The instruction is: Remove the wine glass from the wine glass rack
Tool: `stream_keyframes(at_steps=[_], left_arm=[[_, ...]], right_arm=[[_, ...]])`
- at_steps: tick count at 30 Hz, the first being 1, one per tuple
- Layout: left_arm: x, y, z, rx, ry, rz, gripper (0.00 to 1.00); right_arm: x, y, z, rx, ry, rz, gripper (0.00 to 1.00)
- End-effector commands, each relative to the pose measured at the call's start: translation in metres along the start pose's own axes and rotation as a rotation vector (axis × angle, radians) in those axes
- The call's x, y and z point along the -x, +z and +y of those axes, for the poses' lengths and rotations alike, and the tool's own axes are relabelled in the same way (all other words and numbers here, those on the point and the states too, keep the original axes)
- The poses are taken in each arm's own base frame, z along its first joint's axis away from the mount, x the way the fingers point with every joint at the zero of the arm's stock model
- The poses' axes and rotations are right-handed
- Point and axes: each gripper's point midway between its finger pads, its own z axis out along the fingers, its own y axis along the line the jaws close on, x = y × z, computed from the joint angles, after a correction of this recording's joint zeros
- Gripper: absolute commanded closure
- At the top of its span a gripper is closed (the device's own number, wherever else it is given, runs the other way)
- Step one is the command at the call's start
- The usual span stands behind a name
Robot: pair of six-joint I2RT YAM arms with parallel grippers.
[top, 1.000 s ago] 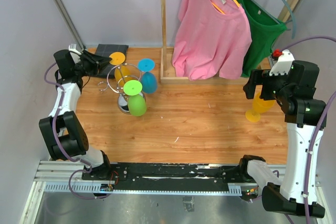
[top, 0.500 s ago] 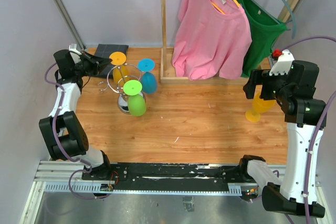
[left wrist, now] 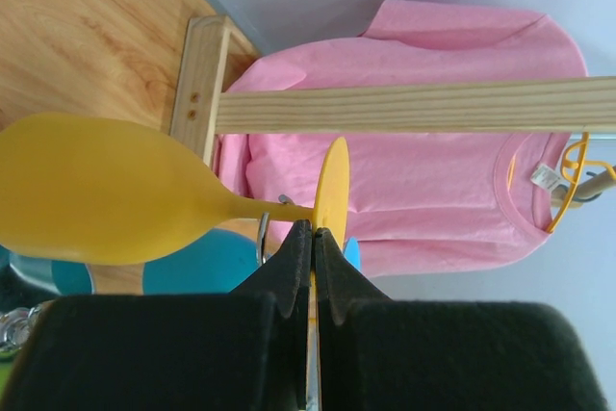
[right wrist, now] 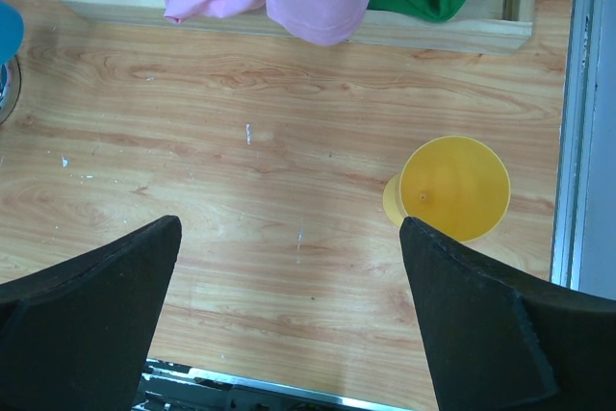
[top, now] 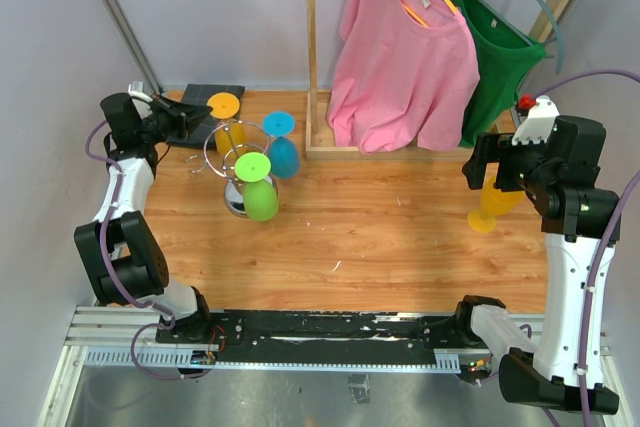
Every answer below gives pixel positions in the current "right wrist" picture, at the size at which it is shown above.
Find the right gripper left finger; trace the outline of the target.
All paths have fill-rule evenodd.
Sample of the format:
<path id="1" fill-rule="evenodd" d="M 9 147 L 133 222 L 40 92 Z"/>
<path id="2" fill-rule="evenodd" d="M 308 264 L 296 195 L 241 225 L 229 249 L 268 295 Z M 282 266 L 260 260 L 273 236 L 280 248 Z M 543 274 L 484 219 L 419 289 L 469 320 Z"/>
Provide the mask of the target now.
<path id="1" fill-rule="evenodd" d="M 163 216 L 2 284 L 2 409 L 130 409 L 181 239 Z"/>

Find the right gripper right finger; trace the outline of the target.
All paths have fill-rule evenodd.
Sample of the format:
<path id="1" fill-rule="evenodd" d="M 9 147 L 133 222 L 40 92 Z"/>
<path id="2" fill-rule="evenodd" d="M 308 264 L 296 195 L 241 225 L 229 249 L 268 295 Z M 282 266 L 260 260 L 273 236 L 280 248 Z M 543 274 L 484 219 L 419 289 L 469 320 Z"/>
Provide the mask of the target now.
<path id="1" fill-rule="evenodd" d="M 611 410 L 615 304 L 477 252 L 417 218 L 399 230 L 442 410 Z"/>

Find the orange wine glass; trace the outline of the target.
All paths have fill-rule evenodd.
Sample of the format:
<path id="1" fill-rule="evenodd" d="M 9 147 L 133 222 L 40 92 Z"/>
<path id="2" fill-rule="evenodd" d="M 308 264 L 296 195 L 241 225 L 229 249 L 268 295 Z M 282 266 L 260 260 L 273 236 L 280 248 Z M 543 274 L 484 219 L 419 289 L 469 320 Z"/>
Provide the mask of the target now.
<path id="1" fill-rule="evenodd" d="M 444 136 L 413 152 L 385 186 L 382 206 L 396 226 L 414 217 L 458 242 L 469 242 L 500 224 L 510 198 L 509 173 L 489 146 Z"/>

